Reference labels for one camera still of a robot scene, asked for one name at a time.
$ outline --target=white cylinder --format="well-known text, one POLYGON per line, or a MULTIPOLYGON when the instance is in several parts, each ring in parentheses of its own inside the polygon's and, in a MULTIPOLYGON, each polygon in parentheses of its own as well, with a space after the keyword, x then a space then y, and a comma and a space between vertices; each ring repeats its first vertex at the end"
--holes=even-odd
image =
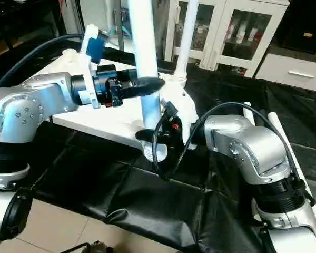
MULTIPOLYGON (((244 104, 251 106, 250 102, 244 102, 244 104)), ((245 118, 249 119, 252 125, 255 125, 253 112, 248 110, 247 108, 243 108, 243 115, 245 118)))
MULTIPOLYGON (((138 78, 158 77, 151 0, 129 0, 128 3, 138 78)), ((161 118, 159 93, 143 96, 141 102, 145 128, 155 129, 161 118)), ((152 161, 150 142, 143 143, 143 152, 145 157, 152 161)), ((162 161, 166 156, 166 145, 158 144, 158 160, 162 161)))
POLYGON ((184 23, 183 35, 181 37, 180 50, 177 67, 174 75, 186 78, 187 62, 189 60, 190 48, 193 38, 194 25, 198 12, 199 0, 189 0, 187 5, 186 18, 184 23))

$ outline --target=tile floor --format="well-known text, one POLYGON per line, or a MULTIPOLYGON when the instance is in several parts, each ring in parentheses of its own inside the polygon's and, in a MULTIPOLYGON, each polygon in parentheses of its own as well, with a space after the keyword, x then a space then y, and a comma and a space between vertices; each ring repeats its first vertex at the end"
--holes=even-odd
POLYGON ((115 248, 116 253, 177 252, 116 226, 34 199, 27 227, 18 238, 3 242, 0 253, 59 253, 97 240, 115 248))

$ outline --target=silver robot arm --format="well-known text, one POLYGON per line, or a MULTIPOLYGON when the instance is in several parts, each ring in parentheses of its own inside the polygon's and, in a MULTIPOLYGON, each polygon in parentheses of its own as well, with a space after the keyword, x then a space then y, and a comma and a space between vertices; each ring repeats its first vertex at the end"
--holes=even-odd
POLYGON ((251 186, 273 252, 316 252, 313 203, 293 176, 281 139, 239 115, 208 117, 204 134, 208 149, 234 159, 251 186))
MULTIPOLYGON (((137 79, 136 70, 116 71, 114 65, 98 67, 92 80, 94 102, 107 107, 152 94, 164 85, 161 78, 137 79)), ((32 195, 21 189, 21 182, 29 172, 25 153, 38 126, 51 115, 91 104, 90 93, 83 75, 67 72, 38 75, 18 86, 0 88, 0 241, 16 237, 26 226, 32 195)))

